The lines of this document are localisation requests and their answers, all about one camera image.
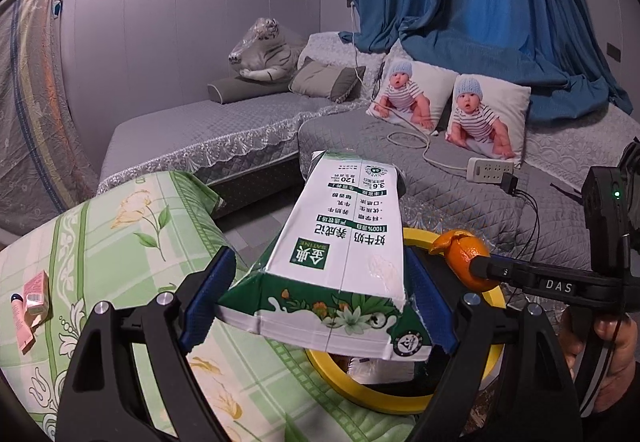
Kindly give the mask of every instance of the yellow tape roll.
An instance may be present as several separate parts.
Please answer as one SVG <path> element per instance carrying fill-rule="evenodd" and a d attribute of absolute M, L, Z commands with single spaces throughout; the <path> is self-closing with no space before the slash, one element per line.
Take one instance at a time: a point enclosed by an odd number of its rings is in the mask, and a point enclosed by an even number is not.
<path fill-rule="evenodd" d="M 405 245 L 417 245 L 417 247 L 424 249 L 430 248 L 433 241 L 438 237 L 433 232 L 410 228 L 404 228 L 402 234 L 404 235 Z M 489 292 L 484 292 L 482 296 L 484 296 L 489 305 L 505 308 L 504 296 L 499 287 Z M 501 353 L 502 345 L 491 346 L 482 378 L 485 378 L 491 372 Z M 431 400 L 432 395 L 400 397 L 375 392 L 345 374 L 329 354 L 314 350 L 307 350 L 306 354 L 316 371 L 337 393 L 363 408 L 394 415 L 419 414 L 424 411 Z"/>

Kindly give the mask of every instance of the green and white milk carton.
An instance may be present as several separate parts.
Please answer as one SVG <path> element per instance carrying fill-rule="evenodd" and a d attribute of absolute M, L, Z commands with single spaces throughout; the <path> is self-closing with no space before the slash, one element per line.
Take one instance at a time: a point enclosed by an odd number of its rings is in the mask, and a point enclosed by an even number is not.
<path fill-rule="evenodd" d="M 280 234 L 218 303 L 224 322 L 332 354 L 428 359 L 431 341 L 407 301 L 392 165 L 317 152 Z"/>

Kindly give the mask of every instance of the power strip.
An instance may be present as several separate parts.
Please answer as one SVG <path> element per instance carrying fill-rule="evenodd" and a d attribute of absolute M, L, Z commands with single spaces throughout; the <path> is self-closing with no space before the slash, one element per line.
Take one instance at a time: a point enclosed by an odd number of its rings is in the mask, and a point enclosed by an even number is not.
<path fill-rule="evenodd" d="M 466 165 L 466 179 L 483 184 L 499 184 L 503 173 L 513 174 L 513 162 L 473 157 Z"/>

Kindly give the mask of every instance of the printed flower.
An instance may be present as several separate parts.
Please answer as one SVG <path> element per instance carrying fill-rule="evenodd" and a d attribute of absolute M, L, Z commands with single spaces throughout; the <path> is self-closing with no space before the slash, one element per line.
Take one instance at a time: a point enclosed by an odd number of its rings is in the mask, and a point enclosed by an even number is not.
<path fill-rule="evenodd" d="M 151 205 L 151 193 L 146 189 L 130 194 L 120 203 L 118 214 L 111 224 L 111 229 L 123 224 L 133 224 L 140 221 L 145 215 L 146 206 L 149 205 Z"/>
<path fill-rule="evenodd" d="M 211 405 L 228 413 L 233 420 L 242 417 L 242 408 L 224 388 L 218 393 L 218 398 L 213 399 Z"/>
<path fill-rule="evenodd" d="M 357 307 L 353 312 L 345 308 L 336 314 L 335 325 L 337 327 L 344 327 L 344 331 L 348 336 L 353 334 L 362 335 L 364 330 L 371 328 L 371 325 L 368 323 L 371 314 L 360 315 L 360 307 Z"/>
<path fill-rule="evenodd" d="M 338 328 L 338 327 L 340 327 L 341 325 L 339 325 L 339 324 L 337 324 L 337 323 L 335 322 L 335 320 L 336 320 L 336 319 L 337 319 L 337 318 L 335 318 L 335 317 L 327 316 L 327 317 L 325 317 L 325 318 L 322 320 L 322 324 L 323 324 L 324 326 L 326 326 L 327 328 Z"/>
<path fill-rule="evenodd" d="M 40 374 L 40 369 L 36 366 L 35 374 L 31 377 L 33 386 L 29 388 L 29 393 L 42 408 L 48 408 L 51 402 L 51 388 L 47 380 Z"/>
<path fill-rule="evenodd" d="M 209 361 L 205 361 L 204 359 L 201 359 L 199 357 L 194 357 L 193 360 L 189 362 L 189 366 L 191 368 L 200 368 L 205 372 L 209 372 L 210 374 L 222 375 L 220 368 L 211 364 Z"/>
<path fill-rule="evenodd" d="M 322 301 L 319 301 L 318 303 L 314 303 L 314 305 L 311 307 L 311 310 L 320 319 L 324 319 L 326 317 L 326 314 L 327 314 L 326 304 L 323 303 Z"/>

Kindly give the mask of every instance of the white cable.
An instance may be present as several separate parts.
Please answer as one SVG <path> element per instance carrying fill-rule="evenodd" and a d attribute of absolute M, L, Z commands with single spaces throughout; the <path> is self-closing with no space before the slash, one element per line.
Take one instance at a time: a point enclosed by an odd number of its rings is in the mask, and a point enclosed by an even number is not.
<path fill-rule="evenodd" d="M 356 8 L 353 2 L 351 2 L 351 43 L 353 44 L 353 54 L 356 59 L 356 66 L 353 70 L 356 72 L 356 77 L 362 84 L 363 88 L 372 88 L 372 86 L 367 86 L 365 84 L 365 82 L 360 77 L 360 74 L 358 73 L 358 48 L 356 47 L 355 38 L 356 38 Z"/>
<path fill-rule="evenodd" d="M 353 69 L 356 72 L 356 77 L 358 78 L 358 80 L 360 81 L 360 83 L 362 84 L 362 86 L 364 88 L 371 88 L 371 86 L 367 86 L 365 84 L 365 82 L 361 79 L 360 74 L 358 73 L 358 48 L 356 47 L 356 43 L 355 43 L 355 34 L 356 34 L 356 16 L 355 16 L 355 5 L 353 2 L 351 2 L 351 43 L 353 44 L 353 53 L 354 53 L 354 57 L 355 57 L 355 68 Z M 371 94 L 371 101 L 374 102 L 375 97 L 373 95 L 373 93 Z M 420 128 L 418 128 L 417 126 L 414 125 L 414 123 L 412 123 L 411 121 L 406 120 L 402 115 L 400 115 L 398 112 L 396 112 L 396 110 L 394 108 L 391 108 L 390 106 L 385 106 L 384 104 L 380 104 L 379 102 L 376 102 L 377 105 L 382 106 L 382 108 L 386 108 L 387 110 L 391 111 L 394 113 L 394 115 L 396 117 L 401 118 L 402 120 L 404 120 L 404 122 L 406 122 L 409 126 L 411 126 L 416 132 L 416 133 L 412 133 L 412 132 L 393 132 L 393 133 L 389 133 L 389 135 L 386 136 L 386 139 L 391 143 L 391 144 L 395 144 L 396 146 L 401 146 L 403 148 L 412 148 L 412 149 L 422 149 L 424 148 L 424 151 L 422 152 L 422 158 L 425 159 L 425 161 L 429 162 L 430 164 L 433 164 L 434 166 L 438 166 L 438 167 L 443 167 L 446 169 L 453 169 L 456 171 L 465 171 L 466 172 L 466 167 L 459 167 L 459 166 L 450 166 L 448 164 L 441 164 L 440 162 L 436 162 L 435 160 L 431 160 L 430 158 L 426 157 L 427 151 L 429 151 L 429 146 L 431 145 L 431 140 L 429 139 L 429 137 L 427 135 L 425 135 Z M 391 137 L 394 135 L 408 135 L 408 136 L 412 136 L 417 138 L 418 140 L 420 140 L 422 142 L 421 146 L 409 146 L 407 144 L 402 144 L 400 142 L 396 142 L 394 141 Z"/>
<path fill-rule="evenodd" d="M 396 117 L 399 117 L 402 120 L 404 120 L 404 122 L 406 122 L 416 132 L 418 132 L 418 133 L 405 132 L 405 131 L 391 132 L 391 133 L 389 133 L 389 135 L 386 136 L 386 139 L 391 144 L 395 144 L 396 146 L 402 146 L 403 148 L 412 148 L 412 149 L 422 149 L 422 148 L 424 148 L 424 151 L 422 152 L 422 158 L 425 159 L 425 161 L 427 161 L 429 164 L 433 164 L 434 166 L 443 167 L 443 168 L 446 168 L 446 169 L 453 169 L 453 170 L 456 170 L 456 171 L 464 171 L 464 172 L 466 172 L 466 167 L 450 166 L 449 164 L 441 164 L 440 162 L 436 162 L 435 160 L 431 160 L 430 158 L 427 158 L 427 156 L 426 156 L 427 155 L 427 151 L 429 151 L 429 146 L 431 145 L 431 139 L 429 138 L 429 136 L 425 135 L 423 132 L 421 132 L 420 128 L 418 128 L 410 120 L 406 120 L 402 115 L 400 115 L 398 112 L 396 112 L 396 110 L 394 108 L 391 108 L 389 106 L 385 106 L 384 104 L 380 104 L 379 102 L 376 102 L 376 104 L 379 105 L 379 106 L 382 106 L 382 108 L 386 108 L 387 110 L 393 112 L 393 114 Z M 420 140 L 422 142 L 422 145 L 421 146 L 410 146 L 409 144 L 402 144 L 401 142 L 397 142 L 394 139 L 392 139 L 392 137 L 394 135 L 408 135 L 408 136 L 415 137 L 415 138 L 417 138 L 418 140 Z"/>

